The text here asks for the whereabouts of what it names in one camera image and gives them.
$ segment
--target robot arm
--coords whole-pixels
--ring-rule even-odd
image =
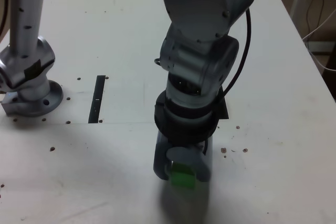
[[[228,32],[253,0],[164,2],[172,23],[156,62],[169,75],[155,106],[159,134],[154,171],[168,179],[176,162],[190,167],[205,182],[211,176],[207,150],[218,120],[223,119],[222,84],[239,48]]]
[[[11,0],[10,43],[0,52],[0,90],[6,91],[5,112],[23,116],[44,115],[63,99],[59,84],[47,72],[55,54],[38,36],[43,0]]]

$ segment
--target green cube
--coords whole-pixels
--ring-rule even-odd
[[[194,189],[196,176],[190,167],[174,162],[172,165],[170,181],[173,186]]]

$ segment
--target black slot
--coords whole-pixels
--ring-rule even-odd
[[[88,123],[98,123],[100,106],[104,92],[104,84],[105,76],[97,76]]]

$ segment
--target white table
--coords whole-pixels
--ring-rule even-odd
[[[152,169],[167,78],[153,63],[170,24],[163,1],[44,0],[40,34],[56,54],[48,78],[65,98],[33,120],[0,110],[0,223],[336,223],[334,100],[281,0],[255,0],[251,17],[230,119],[214,133],[212,180],[188,191]],[[88,124],[100,74],[103,123]]]

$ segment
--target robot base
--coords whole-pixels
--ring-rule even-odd
[[[23,101],[17,92],[6,93],[2,101],[6,114],[41,116],[53,111],[63,100],[63,91],[58,83],[49,80],[49,84],[50,92],[37,101]]]

